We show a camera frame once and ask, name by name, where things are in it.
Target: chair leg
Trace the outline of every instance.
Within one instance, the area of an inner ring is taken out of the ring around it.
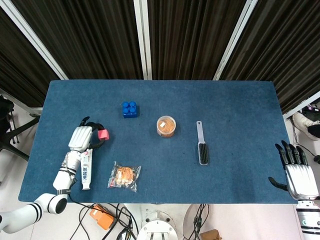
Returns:
[[[28,128],[32,127],[33,125],[37,124],[37,123],[39,122],[39,118],[40,118],[40,116],[37,116],[37,117],[35,117],[33,120],[31,120],[30,122],[26,123],[25,125],[22,125],[22,126],[16,128],[16,129],[13,130],[13,131],[6,132],[6,133],[2,136],[2,139],[3,139],[4,141],[6,141],[6,142],[10,142],[10,140],[11,140],[14,136],[22,133],[23,131],[25,131],[25,130],[27,130]]]
[[[10,143],[2,142],[1,146],[2,146],[2,149],[8,150],[8,151],[18,155],[19,157],[23,158],[27,162],[29,161],[29,156],[27,154],[25,154],[24,152],[22,152],[19,149],[15,148]]]

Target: brush bristles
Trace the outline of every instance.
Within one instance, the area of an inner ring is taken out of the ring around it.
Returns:
[[[199,162],[201,165],[207,165],[209,162],[207,145],[205,143],[198,144]]]

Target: pink object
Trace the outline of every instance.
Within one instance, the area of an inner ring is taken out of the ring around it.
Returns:
[[[100,140],[105,139],[105,140],[109,140],[109,132],[107,129],[104,130],[99,130],[98,131],[98,138]]]

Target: black curtain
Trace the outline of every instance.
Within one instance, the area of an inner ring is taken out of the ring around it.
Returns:
[[[143,79],[132,0],[13,0],[70,79]]]
[[[29,107],[41,107],[58,76],[0,8],[0,88]]]
[[[284,113],[320,91],[320,1],[260,0],[221,79],[272,81]]]
[[[245,0],[148,0],[152,78],[212,80]]]

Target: shoe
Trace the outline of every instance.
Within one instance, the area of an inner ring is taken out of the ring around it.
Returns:
[[[304,132],[311,140],[318,141],[320,139],[308,132],[308,127],[319,125],[319,121],[311,121],[309,118],[303,116],[300,112],[296,112],[295,114],[293,114],[292,120],[294,126],[300,131]]]

